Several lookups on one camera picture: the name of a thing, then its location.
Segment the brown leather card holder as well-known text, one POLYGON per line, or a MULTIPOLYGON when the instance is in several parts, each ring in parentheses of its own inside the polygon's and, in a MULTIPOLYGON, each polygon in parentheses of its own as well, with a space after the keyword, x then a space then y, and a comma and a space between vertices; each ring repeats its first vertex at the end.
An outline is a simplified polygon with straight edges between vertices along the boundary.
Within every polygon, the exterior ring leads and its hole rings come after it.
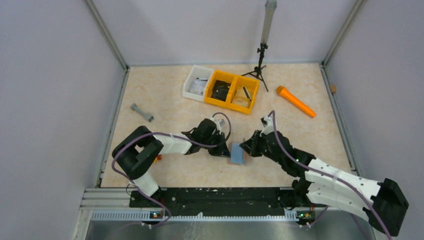
POLYGON ((230 157, 227 159, 227 164, 234 166, 250 165, 253 158, 248 155, 241 147, 240 144, 245 142, 243 138, 241 141, 233 141, 229 144, 230 157))

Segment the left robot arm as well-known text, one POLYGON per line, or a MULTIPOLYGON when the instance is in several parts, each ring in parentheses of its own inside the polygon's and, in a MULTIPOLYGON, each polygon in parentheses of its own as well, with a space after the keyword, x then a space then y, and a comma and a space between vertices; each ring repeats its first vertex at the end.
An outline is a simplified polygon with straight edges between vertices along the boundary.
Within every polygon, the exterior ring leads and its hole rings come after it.
POLYGON ((149 168, 159 155, 191 155, 206 149, 211 156, 230 157, 225 134, 213 117, 179 134, 151 132, 146 126, 136 128, 112 151, 115 163, 145 195, 151 197, 159 186, 149 168))

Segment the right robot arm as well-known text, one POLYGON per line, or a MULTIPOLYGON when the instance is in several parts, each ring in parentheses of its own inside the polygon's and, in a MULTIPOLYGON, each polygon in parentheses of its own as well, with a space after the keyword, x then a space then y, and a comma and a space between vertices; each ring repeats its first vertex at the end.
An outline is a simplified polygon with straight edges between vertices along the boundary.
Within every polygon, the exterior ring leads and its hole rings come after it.
POLYGON ((381 233, 399 235, 409 203, 394 180, 376 181, 340 170, 292 147, 279 131, 256 130, 240 147, 251 157, 266 157, 298 177, 301 194, 309 202, 338 208, 368 221, 381 233))

